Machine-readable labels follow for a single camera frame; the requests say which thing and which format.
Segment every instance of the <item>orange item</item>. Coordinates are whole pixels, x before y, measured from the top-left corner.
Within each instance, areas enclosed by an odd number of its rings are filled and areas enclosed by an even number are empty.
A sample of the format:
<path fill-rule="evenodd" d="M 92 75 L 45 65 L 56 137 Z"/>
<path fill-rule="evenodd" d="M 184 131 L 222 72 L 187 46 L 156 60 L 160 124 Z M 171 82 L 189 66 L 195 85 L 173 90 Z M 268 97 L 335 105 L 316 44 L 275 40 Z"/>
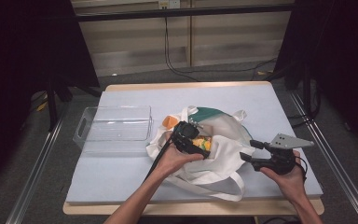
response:
<path fill-rule="evenodd" d="M 167 130 L 173 128 L 176 124 L 179 123 L 179 120 L 172 116 L 167 116 L 163 121 L 162 125 L 167 128 Z"/>

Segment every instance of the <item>plastic storage bin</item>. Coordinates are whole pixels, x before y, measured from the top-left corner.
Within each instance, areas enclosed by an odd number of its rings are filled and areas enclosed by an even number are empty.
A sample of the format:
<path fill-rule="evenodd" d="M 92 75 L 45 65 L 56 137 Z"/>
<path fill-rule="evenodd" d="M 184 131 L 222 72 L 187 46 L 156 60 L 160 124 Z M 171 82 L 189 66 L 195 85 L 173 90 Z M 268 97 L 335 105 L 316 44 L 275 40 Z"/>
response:
<path fill-rule="evenodd" d="M 150 106 L 87 107 L 73 139 L 85 152 L 143 155 L 151 127 Z"/>

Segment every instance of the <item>white tote bag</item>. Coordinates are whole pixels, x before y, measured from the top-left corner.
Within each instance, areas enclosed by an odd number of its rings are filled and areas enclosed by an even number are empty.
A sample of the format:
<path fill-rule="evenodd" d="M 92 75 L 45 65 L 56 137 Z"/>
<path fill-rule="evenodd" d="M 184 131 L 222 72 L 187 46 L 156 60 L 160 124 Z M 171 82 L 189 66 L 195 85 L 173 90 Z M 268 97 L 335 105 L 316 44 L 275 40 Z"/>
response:
<path fill-rule="evenodd" d="M 153 160 L 165 144 L 165 132 L 171 131 L 179 121 L 186 121 L 198 126 L 200 135 L 211 136 L 210 155 L 202 161 L 185 164 L 180 170 L 170 175 L 166 180 L 174 185 L 197 194 L 212 196 L 228 201 L 239 201 L 245 192 L 242 178 L 236 172 L 244 163 L 240 152 L 252 156 L 255 149 L 250 147 L 250 134 L 241 125 L 246 117 L 243 110 L 228 115 L 220 110 L 189 106 L 182 113 L 169 115 L 146 151 Z M 238 193 L 226 193 L 219 190 L 206 189 L 209 185 L 231 178 L 239 190 Z"/>

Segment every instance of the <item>human arm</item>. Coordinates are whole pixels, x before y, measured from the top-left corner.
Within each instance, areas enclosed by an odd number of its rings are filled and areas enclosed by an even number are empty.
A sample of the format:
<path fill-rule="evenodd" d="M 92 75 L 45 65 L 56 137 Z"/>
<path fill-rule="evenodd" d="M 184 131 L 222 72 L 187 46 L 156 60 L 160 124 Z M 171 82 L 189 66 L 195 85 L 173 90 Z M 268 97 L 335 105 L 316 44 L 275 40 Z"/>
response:
<path fill-rule="evenodd" d="M 168 175 L 179 170 L 187 162 L 202 159 L 203 157 L 200 154 L 184 154 L 178 151 L 175 145 L 170 145 L 151 175 L 104 223 L 136 223 L 150 199 Z"/>
<path fill-rule="evenodd" d="M 299 159 L 300 153 L 295 150 L 293 152 L 297 157 L 296 162 L 301 163 Z M 322 223 L 322 220 L 307 197 L 302 171 L 299 167 L 295 166 L 293 170 L 286 175 L 277 175 L 266 167 L 261 168 L 260 171 L 278 184 L 283 196 L 297 210 L 298 216 L 303 224 Z"/>

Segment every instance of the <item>metal frame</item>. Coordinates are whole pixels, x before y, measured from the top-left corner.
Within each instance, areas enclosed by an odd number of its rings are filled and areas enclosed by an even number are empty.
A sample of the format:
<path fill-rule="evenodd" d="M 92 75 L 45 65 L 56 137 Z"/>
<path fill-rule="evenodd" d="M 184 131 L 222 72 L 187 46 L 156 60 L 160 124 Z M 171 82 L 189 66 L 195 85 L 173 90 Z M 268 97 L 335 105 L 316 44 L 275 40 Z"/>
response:
<path fill-rule="evenodd" d="M 45 144 L 40 151 L 39 157 L 34 164 L 34 168 L 28 177 L 28 180 L 21 191 L 21 195 L 17 199 L 16 203 L 13 206 L 13 209 L 10 212 L 10 215 L 7 218 L 6 224 L 12 223 L 21 223 L 22 219 L 25 216 L 25 212 L 30 204 L 32 197 L 34 196 L 34 191 L 36 190 L 37 183 L 43 173 L 43 169 L 45 168 L 45 164 L 48 160 L 48 155 L 53 149 L 54 143 L 57 139 L 58 134 L 60 133 L 60 129 L 62 126 L 63 118 L 65 117 L 70 103 L 63 104 L 62 113 L 60 118 L 55 125 L 52 132 L 48 133 L 48 137 L 46 139 Z"/>
<path fill-rule="evenodd" d="M 312 120 L 312 118 L 309 118 L 309 116 L 307 116 L 307 111 L 305 108 L 303 108 L 304 102 L 301 100 L 301 97 L 296 92 L 291 92 L 291 97 L 300 115 L 304 116 L 303 120 L 309 120 L 306 124 L 308 126 L 308 129 L 310 130 L 310 133 L 315 139 L 318 148 L 324 154 L 324 158 L 326 159 L 334 175 L 336 176 L 338 183 L 341 185 L 342 189 L 350 200 L 354 210 L 358 214 L 358 188 L 351 181 L 350 177 L 348 176 L 344 167 L 339 162 L 336 154 L 328 144 L 316 122 Z"/>
<path fill-rule="evenodd" d="M 245 7 L 189 7 L 189 8 L 166 9 L 166 10 L 157 9 L 157 10 L 115 12 L 115 13 L 78 14 L 75 16 L 68 16 L 68 17 L 52 16 L 52 17 L 38 18 L 37 20 L 43 22 L 119 21 L 119 20 L 133 20 L 133 19 L 166 18 L 166 17 L 280 12 L 280 11 L 292 11 L 298 9 L 305 10 L 317 6 L 319 5 L 276 4 L 276 5 L 256 5 L 256 6 L 245 6 Z"/>

